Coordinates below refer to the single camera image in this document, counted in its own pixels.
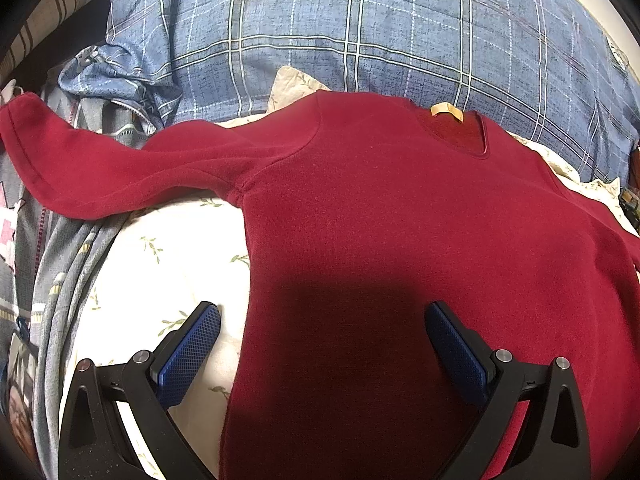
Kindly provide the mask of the cream leaf-print pillow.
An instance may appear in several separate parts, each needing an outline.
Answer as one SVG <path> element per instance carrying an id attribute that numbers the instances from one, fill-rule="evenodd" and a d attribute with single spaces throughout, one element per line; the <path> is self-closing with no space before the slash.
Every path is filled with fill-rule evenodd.
<path id="1" fill-rule="evenodd" d="M 74 367 L 129 360 L 178 330 L 204 300 L 221 331 L 180 404 L 168 415 L 210 474 L 239 363 L 250 267 L 242 214 L 207 191 L 132 214 L 114 239 L 78 318 Z"/>

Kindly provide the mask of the blue plaid quilt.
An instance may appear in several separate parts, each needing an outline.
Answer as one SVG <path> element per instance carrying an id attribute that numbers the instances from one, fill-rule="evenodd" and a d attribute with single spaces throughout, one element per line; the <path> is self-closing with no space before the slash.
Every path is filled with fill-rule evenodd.
<path id="1" fill-rule="evenodd" d="M 111 0 L 58 82 L 159 129 L 263 112 L 285 65 L 476 110 L 588 180 L 626 181 L 639 142 L 638 81 L 577 0 Z"/>

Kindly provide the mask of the grey patterned bed sheet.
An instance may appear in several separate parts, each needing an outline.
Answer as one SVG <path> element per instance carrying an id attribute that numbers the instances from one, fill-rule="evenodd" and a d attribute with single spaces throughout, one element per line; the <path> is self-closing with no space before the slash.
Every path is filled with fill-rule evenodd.
<path id="1" fill-rule="evenodd" d="M 88 222 L 42 206 L 1 156 L 1 413 L 40 474 L 58 475 L 64 374 L 89 287 L 125 216 Z"/>

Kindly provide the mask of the dark red long-sleeve shirt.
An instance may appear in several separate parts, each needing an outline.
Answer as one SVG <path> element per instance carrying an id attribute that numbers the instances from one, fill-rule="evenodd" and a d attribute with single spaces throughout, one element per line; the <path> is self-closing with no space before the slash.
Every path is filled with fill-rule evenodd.
<path id="1" fill-rule="evenodd" d="M 428 343 L 435 300 L 491 347 L 570 361 L 594 478 L 634 440 L 638 237 L 484 116 L 318 91 L 136 149 L 26 93 L 2 108 L 1 139 L 29 192 L 67 218 L 190 188 L 242 210 L 250 301 L 222 478 L 430 478 L 474 419 Z"/>

